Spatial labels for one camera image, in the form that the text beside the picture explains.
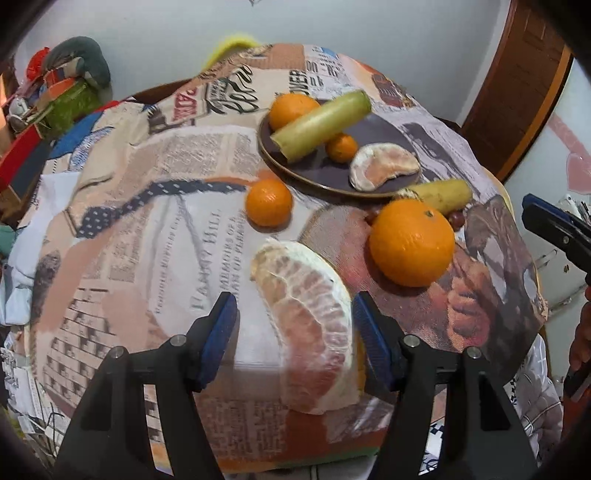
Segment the right hand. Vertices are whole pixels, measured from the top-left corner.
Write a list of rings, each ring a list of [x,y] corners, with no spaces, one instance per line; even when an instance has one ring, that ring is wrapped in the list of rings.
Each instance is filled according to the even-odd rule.
[[[585,291],[586,303],[580,314],[575,338],[570,347],[569,364],[572,371],[579,370],[591,358],[591,289]]]

